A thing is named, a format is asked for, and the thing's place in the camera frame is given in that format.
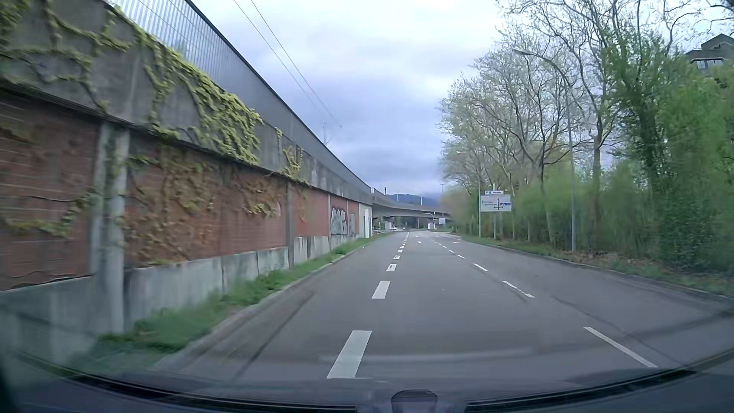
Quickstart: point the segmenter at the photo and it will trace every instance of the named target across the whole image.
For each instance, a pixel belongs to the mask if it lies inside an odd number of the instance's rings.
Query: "windshield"
[[[720,356],[733,16],[4,1],[11,396],[104,377],[323,406],[388,387],[490,400]]]

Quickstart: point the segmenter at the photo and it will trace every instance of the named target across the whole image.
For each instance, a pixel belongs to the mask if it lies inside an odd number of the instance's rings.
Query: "concrete pillar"
[[[98,234],[101,235],[102,242],[95,250],[97,254],[92,255],[95,258],[91,261],[95,264],[90,265],[96,265],[98,269],[95,273],[100,300],[101,325],[98,329],[119,333],[125,328],[125,235],[121,220],[125,213],[130,130],[104,122],[100,130],[100,142],[106,144],[97,153],[98,157],[105,159],[104,172],[95,172],[95,183],[99,178],[98,174],[104,174],[103,216],[101,233]]]
[[[329,251],[331,251],[331,194],[327,194],[327,199],[328,203],[326,208],[326,222],[328,222],[329,226]]]
[[[286,188],[286,245],[288,246],[288,268],[293,268],[295,262],[295,253],[293,247],[293,237],[296,234],[295,208],[293,205],[293,183],[288,182]]]

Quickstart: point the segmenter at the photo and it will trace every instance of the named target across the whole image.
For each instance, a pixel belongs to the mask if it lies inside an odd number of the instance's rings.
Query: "sky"
[[[278,95],[367,185],[441,192],[439,100],[498,39],[492,1],[194,0]],[[300,81],[304,93],[268,43]]]

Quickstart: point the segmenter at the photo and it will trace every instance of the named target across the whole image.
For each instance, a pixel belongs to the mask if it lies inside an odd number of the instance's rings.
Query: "direction sign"
[[[479,202],[480,212],[512,211],[510,195],[482,195]]]

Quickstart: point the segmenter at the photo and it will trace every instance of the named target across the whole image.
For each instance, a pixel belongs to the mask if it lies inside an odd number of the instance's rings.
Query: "street lamp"
[[[568,96],[570,94],[571,90],[571,82],[569,82],[568,78],[566,77],[566,74],[563,73],[561,68],[558,67],[558,65],[553,61],[548,59],[547,57],[540,56],[539,54],[531,53],[529,51],[523,51],[518,49],[512,49],[512,51],[516,54],[520,54],[523,56],[532,56],[537,57],[539,59],[542,59],[547,64],[553,66],[553,69],[558,72],[559,75],[561,75],[561,78],[563,78],[563,81],[566,84],[566,116],[567,116],[567,122],[568,122],[568,151],[571,156],[571,251],[576,251],[576,196],[575,196],[575,187],[576,187],[576,171],[573,164],[573,144],[571,143],[571,103],[568,100]],[[578,104],[577,101],[574,102],[578,106],[579,109],[583,108],[580,104]]]

